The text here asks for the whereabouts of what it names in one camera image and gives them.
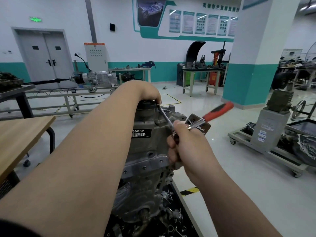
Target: green trash bin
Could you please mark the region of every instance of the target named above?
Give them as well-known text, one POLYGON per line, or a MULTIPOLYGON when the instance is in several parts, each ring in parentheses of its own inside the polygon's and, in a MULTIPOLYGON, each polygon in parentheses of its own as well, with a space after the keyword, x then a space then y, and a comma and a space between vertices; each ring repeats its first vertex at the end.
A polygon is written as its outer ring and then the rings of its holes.
MULTIPOLYGON (((189 87, 190 86, 190 77, 191 77, 191 72, 186 72, 185 73, 185 86, 189 87)), ((193 85, 194 85, 194 79, 195 79, 195 73, 193 74, 193 85)))

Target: person's left arm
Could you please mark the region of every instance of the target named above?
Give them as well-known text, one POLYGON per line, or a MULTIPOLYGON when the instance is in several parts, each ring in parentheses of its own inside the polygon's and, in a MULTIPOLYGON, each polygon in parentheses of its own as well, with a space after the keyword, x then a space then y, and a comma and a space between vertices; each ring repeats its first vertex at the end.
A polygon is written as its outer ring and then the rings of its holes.
POLYGON ((0 201, 0 219, 42 236, 103 236, 140 100, 161 103, 150 83, 124 83, 0 201))

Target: white floor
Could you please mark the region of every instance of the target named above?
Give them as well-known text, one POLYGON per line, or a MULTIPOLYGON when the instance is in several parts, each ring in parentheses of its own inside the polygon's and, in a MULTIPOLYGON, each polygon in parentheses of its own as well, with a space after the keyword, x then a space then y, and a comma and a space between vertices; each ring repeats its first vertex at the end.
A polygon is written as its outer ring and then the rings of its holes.
MULTIPOLYGON (((220 99, 223 93, 223 88, 221 87, 217 95, 214 95, 213 89, 205 92, 205 83, 195 82, 193 96, 189 97, 188 93, 183 94, 182 88, 175 83, 154 83, 154 86, 160 91, 163 104, 174 104, 176 111, 187 116, 191 113, 202 116, 221 104, 220 99)), ((309 111, 316 100, 316 93, 312 90, 295 90, 292 103, 296 104, 302 99, 307 101, 308 106, 306 106, 305 111, 309 111)), ((82 101, 86 102, 88 99, 78 98, 78 100, 80 103, 82 101)), ((30 100, 32 107, 62 105, 64 102, 62 97, 30 100)), ((242 144, 237 143, 236 145, 232 145, 229 142, 227 133, 245 126, 247 122, 256 122, 260 110, 261 108, 250 110, 232 109, 227 114, 211 121, 212 127, 207 133, 206 138, 224 170, 257 204, 283 236, 315 237, 316 175, 314 173, 304 173, 302 177, 296 179, 292 177, 291 172, 286 167, 266 159, 260 153, 242 144)), ((2 113, 0 116, 8 115, 13 115, 13 113, 2 113)), ((56 133, 56 146, 84 117, 85 114, 74 115, 73 119, 70 119, 69 116, 57 117, 52 125, 56 133)), ((21 178, 32 171, 37 163, 48 156, 48 146, 49 136, 48 134, 44 134, 29 152, 29 160, 32 162, 31 166, 27 168, 23 167, 23 162, 21 162, 16 168, 21 178)), ((173 179, 180 191, 194 187, 183 168, 175 171, 173 179)), ((217 236, 201 194, 199 192, 190 194, 185 196, 184 200, 203 235, 205 237, 217 236)))

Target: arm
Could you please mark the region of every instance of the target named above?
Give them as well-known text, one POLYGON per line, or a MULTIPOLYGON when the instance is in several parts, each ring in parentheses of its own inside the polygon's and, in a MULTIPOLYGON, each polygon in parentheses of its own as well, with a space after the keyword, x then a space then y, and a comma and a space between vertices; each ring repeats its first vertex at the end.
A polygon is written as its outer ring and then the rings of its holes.
POLYGON ((142 99, 161 103, 148 82, 120 86, 0 201, 0 219, 42 236, 103 236, 142 99))
POLYGON ((180 143, 168 137, 169 158, 179 161, 200 190, 219 237, 282 237, 252 200, 236 185, 218 163, 203 135, 197 129, 175 121, 180 143))

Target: black sleeve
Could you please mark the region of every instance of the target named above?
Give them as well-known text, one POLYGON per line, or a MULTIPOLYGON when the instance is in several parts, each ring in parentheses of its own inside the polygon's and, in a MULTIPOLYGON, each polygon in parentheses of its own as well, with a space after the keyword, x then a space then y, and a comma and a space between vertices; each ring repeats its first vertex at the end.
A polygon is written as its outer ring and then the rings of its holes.
POLYGON ((34 233, 33 231, 21 225, 18 225, 6 220, 0 220, 0 231, 1 231, 0 235, 3 237, 7 237, 7 236, 41 237, 40 235, 34 233))

